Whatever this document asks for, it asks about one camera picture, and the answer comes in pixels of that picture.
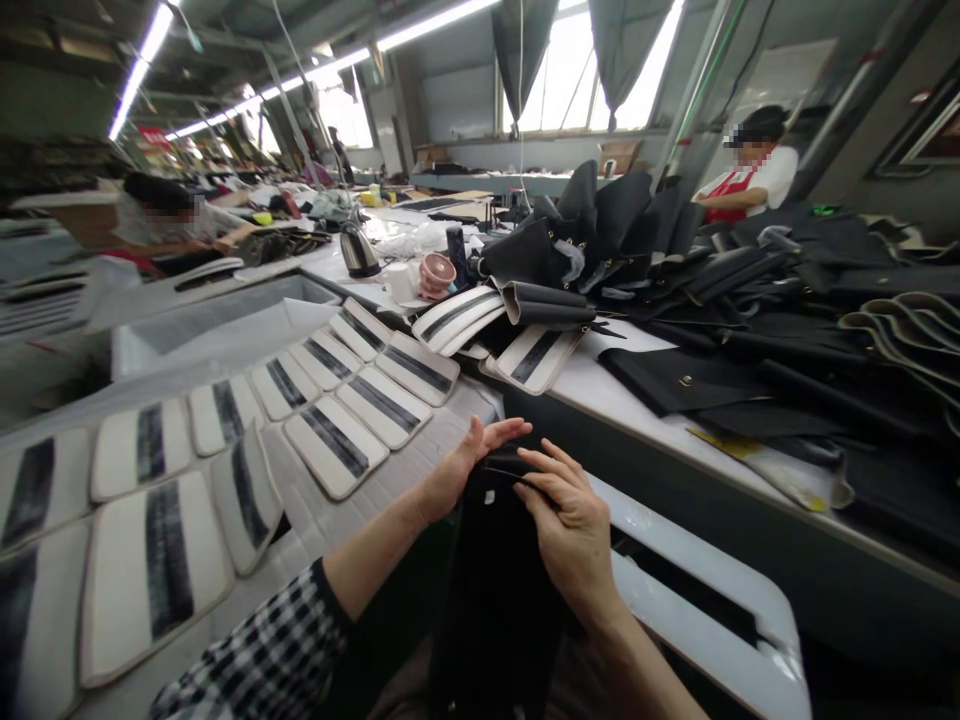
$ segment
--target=white shirt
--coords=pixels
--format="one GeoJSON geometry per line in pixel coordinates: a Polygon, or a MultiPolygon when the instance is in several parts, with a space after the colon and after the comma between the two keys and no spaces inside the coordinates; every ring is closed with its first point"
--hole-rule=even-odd
{"type": "MultiPolygon", "coordinates": [[[[747,190],[762,187],[767,191],[767,202],[747,210],[747,217],[759,215],[768,207],[776,209],[783,204],[783,201],[787,199],[787,193],[790,192],[790,185],[793,184],[793,178],[797,174],[799,164],[800,156],[796,150],[785,145],[777,145],[760,167],[738,168],[735,171],[737,177],[733,182],[742,182],[747,173],[752,172],[753,177],[750,178],[747,190]]],[[[728,177],[730,177],[730,173],[723,173],[697,192],[706,197],[720,187],[728,177]]]]}
{"type": "Polygon", "coordinates": [[[197,200],[197,212],[188,223],[158,223],[147,220],[143,206],[127,193],[120,193],[117,200],[117,226],[113,234],[131,245],[163,245],[200,240],[213,245],[213,241],[231,230],[249,225],[246,220],[231,215],[226,210],[205,201],[197,200]]]}

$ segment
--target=checkered shirt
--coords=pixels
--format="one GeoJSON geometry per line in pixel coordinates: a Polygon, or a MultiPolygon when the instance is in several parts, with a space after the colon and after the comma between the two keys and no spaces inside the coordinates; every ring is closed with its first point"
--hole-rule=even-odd
{"type": "Polygon", "coordinates": [[[318,560],[164,687],[149,718],[311,717],[351,629],[318,560]]]}

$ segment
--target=stainless steel kettle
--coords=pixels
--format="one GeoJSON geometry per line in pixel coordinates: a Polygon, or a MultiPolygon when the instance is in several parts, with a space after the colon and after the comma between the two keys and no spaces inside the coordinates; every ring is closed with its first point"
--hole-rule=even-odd
{"type": "Polygon", "coordinates": [[[350,277],[373,277],[380,272],[380,263],[370,241],[363,234],[360,223],[353,219],[340,227],[340,251],[350,277]]]}

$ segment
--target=red apron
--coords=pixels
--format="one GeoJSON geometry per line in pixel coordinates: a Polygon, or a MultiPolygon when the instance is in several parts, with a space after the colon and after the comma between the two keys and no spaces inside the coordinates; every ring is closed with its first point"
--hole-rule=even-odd
{"type": "MultiPolygon", "coordinates": [[[[707,195],[707,197],[723,197],[724,195],[733,195],[734,193],[749,189],[750,181],[753,179],[755,172],[756,170],[734,170],[727,175],[727,178],[714,188],[713,192],[707,195]]],[[[715,210],[708,208],[703,216],[703,224],[712,225],[715,222],[725,222],[733,225],[735,222],[745,220],[746,217],[746,210],[715,210]]]]}

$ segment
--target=left hand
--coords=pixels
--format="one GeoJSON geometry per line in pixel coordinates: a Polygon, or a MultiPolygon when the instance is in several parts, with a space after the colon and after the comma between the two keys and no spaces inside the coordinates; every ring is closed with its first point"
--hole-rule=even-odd
{"type": "Polygon", "coordinates": [[[511,440],[523,437],[533,430],[533,425],[523,418],[510,418],[483,427],[480,418],[470,418],[470,429],[457,446],[433,472],[427,475],[411,491],[417,514],[423,525],[442,520],[450,514],[463,494],[467,476],[473,466],[511,440]]]}

